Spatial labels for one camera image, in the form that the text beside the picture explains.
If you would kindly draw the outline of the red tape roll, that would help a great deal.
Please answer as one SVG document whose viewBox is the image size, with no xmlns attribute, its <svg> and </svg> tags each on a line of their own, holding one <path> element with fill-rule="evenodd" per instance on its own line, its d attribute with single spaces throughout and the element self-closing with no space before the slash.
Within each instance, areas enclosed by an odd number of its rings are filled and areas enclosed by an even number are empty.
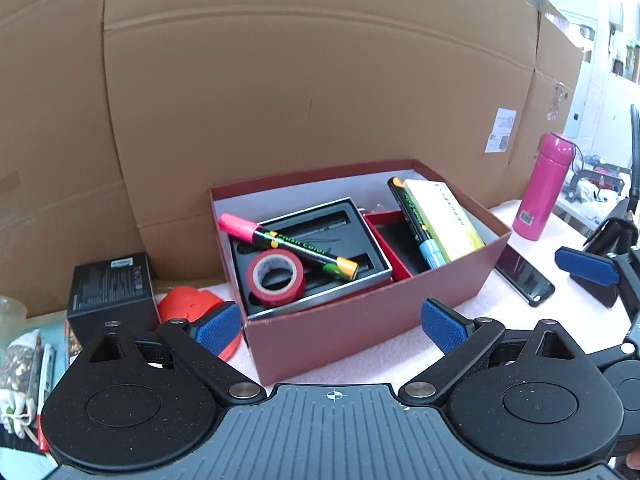
<svg viewBox="0 0 640 480">
<path fill-rule="evenodd" d="M 256 256 L 245 273 L 250 302 L 263 308 L 283 307 L 303 296 L 305 271 L 299 258 L 283 249 Z"/>
</svg>

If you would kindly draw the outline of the blue cap marker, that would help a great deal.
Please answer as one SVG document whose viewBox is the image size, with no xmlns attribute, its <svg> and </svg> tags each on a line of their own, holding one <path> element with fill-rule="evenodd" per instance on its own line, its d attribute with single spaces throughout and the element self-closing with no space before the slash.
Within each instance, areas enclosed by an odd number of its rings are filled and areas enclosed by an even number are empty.
<svg viewBox="0 0 640 480">
<path fill-rule="evenodd" d="M 446 264 L 446 260 L 440 251 L 434 237 L 423 222 L 418 207 L 413 203 L 405 185 L 398 177 L 392 177 L 387 181 L 387 186 L 394 200 L 405 216 L 413 236 L 418 244 L 419 252 L 431 269 L 437 269 Z"/>
</svg>

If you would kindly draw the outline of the red tray with black insert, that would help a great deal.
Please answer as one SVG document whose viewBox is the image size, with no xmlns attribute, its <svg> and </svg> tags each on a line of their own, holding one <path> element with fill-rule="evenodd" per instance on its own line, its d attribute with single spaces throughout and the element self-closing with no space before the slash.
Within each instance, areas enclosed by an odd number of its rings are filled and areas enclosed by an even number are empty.
<svg viewBox="0 0 640 480">
<path fill-rule="evenodd" d="M 363 219 L 390 262 L 395 282 L 430 270 L 410 226 L 399 210 L 370 212 L 364 214 Z"/>
</svg>

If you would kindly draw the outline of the yellow medicine box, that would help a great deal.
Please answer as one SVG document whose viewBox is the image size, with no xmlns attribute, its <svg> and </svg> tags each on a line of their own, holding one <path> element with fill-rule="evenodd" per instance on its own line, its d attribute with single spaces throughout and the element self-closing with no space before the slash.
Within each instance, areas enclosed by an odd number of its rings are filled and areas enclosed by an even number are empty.
<svg viewBox="0 0 640 480">
<path fill-rule="evenodd" d="M 485 246 L 445 182 L 406 179 L 404 187 L 446 262 L 460 259 Z"/>
</svg>

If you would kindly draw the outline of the green black marker pen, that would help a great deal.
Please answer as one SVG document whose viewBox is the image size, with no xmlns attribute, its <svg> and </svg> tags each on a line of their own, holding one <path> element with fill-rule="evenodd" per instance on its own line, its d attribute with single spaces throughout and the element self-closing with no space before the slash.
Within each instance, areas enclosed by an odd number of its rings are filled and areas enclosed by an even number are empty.
<svg viewBox="0 0 640 480">
<path fill-rule="evenodd" d="M 357 277 L 359 266 L 356 261 L 333 255 L 314 245 L 300 242 L 276 231 L 270 231 L 256 222 L 242 219 L 233 214 L 222 214 L 217 223 L 221 231 L 242 240 L 244 243 L 265 250 L 288 250 L 300 260 L 316 264 L 324 273 L 342 280 L 353 281 Z"/>
</svg>

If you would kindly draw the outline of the orange rubber slipper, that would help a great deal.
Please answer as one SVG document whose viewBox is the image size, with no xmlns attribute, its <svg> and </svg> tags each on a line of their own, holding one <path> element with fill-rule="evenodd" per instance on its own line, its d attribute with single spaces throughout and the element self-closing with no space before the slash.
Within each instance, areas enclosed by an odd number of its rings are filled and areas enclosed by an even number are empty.
<svg viewBox="0 0 640 480">
<path fill-rule="evenodd" d="M 219 359 L 229 361 L 242 339 L 242 315 L 234 301 L 223 300 L 209 290 L 179 286 L 157 304 L 160 320 L 185 318 L 190 336 Z"/>
</svg>

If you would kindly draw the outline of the black smartphone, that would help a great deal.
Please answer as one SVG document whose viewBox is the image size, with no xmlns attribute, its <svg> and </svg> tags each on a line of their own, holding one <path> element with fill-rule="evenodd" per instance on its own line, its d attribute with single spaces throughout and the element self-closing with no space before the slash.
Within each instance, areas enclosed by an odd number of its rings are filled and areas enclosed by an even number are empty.
<svg viewBox="0 0 640 480">
<path fill-rule="evenodd" d="M 495 270 L 528 303 L 539 307 L 555 292 L 554 285 L 510 245 L 503 249 Z"/>
</svg>

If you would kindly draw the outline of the black rectangular box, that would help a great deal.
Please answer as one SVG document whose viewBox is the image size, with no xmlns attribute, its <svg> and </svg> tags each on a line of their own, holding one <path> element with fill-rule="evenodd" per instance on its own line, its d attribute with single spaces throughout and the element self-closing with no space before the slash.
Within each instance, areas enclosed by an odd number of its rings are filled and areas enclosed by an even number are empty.
<svg viewBox="0 0 640 480">
<path fill-rule="evenodd" d="M 66 318 L 82 346 L 106 322 L 141 333 L 160 325 L 152 286 L 154 271 L 145 252 L 76 266 Z"/>
</svg>

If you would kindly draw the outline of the pink thermos bottle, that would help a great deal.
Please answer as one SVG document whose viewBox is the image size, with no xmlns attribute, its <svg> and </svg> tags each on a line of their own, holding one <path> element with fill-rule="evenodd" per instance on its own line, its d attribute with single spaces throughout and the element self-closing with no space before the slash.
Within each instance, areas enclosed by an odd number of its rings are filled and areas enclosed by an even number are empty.
<svg viewBox="0 0 640 480">
<path fill-rule="evenodd" d="M 549 132 L 542 139 L 512 228 L 526 240 L 538 240 L 558 199 L 576 154 L 575 144 Z"/>
</svg>

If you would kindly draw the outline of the large dark red box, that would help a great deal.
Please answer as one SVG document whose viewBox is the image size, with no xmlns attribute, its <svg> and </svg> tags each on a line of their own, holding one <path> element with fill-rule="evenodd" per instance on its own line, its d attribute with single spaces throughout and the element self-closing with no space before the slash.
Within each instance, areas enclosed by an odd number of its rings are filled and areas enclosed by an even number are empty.
<svg viewBox="0 0 640 480">
<path fill-rule="evenodd" d="M 311 170 L 217 186 L 210 193 L 221 261 L 244 311 L 265 385 L 366 350 L 420 323 L 424 300 L 457 306 L 482 288 L 509 229 L 464 193 L 480 248 L 403 280 L 364 216 L 395 210 L 393 177 L 437 181 L 416 160 Z"/>
</svg>

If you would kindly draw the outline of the red cap white marker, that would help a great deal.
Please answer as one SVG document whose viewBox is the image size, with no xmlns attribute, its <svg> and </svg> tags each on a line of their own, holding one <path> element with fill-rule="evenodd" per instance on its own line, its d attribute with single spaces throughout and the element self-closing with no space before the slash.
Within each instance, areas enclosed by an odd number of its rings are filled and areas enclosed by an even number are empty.
<svg viewBox="0 0 640 480">
<path fill-rule="evenodd" d="M 44 454 L 49 453 L 49 445 L 46 437 L 44 436 L 42 429 L 41 415 L 44 404 L 48 400 L 53 389 L 53 372 L 55 363 L 55 350 L 52 344 L 45 344 L 42 352 L 41 368 L 40 368 L 40 382 L 38 389 L 38 402 L 37 402 L 37 445 L 40 452 Z"/>
</svg>

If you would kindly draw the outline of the white label sticker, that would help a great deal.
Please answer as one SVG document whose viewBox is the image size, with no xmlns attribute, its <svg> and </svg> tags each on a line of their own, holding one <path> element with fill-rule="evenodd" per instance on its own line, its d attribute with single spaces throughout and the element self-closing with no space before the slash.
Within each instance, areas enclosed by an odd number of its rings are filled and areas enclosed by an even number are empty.
<svg viewBox="0 0 640 480">
<path fill-rule="evenodd" d="M 516 118 L 518 118 L 518 112 L 516 110 L 502 107 L 498 108 L 485 146 L 485 152 L 487 154 L 504 153 L 506 151 L 510 143 Z"/>
</svg>

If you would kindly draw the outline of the black foam insert tray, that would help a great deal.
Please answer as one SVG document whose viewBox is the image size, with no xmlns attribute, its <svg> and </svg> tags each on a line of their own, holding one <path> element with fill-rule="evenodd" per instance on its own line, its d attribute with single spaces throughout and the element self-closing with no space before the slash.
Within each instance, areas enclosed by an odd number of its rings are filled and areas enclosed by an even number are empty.
<svg viewBox="0 0 640 480">
<path fill-rule="evenodd" d="M 390 281 L 392 267 L 349 197 L 262 223 L 223 214 L 247 317 L 273 318 Z"/>
</svg>

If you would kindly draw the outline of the clear plastic bowl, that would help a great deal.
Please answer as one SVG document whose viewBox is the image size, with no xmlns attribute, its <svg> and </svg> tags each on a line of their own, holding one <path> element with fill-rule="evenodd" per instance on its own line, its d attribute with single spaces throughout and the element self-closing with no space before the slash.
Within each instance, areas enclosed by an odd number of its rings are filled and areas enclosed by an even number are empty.
<svg viewBox="0 0 640 480">
<path fill-rule="evenodd" d="M 21 302 L 7 297 L 0 297 L 0 350 L 6 353 L 6 348 L 23 333 L 26 323 L 27 309 Z"/>
</svg>

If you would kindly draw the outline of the drawstring pouch of nuts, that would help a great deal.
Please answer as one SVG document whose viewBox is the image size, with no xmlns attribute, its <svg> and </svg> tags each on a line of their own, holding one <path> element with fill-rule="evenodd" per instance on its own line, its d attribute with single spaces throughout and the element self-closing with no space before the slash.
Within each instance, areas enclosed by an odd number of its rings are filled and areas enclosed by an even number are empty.
<svg viewBox="0 0 640 480">
<path fill-rule="evenodd" d="M 19 439 L 36 418 L 42 352 L 40 330 L 32 330 L 9 344 L 1 364 L 1 425 Z"/>
</svg>

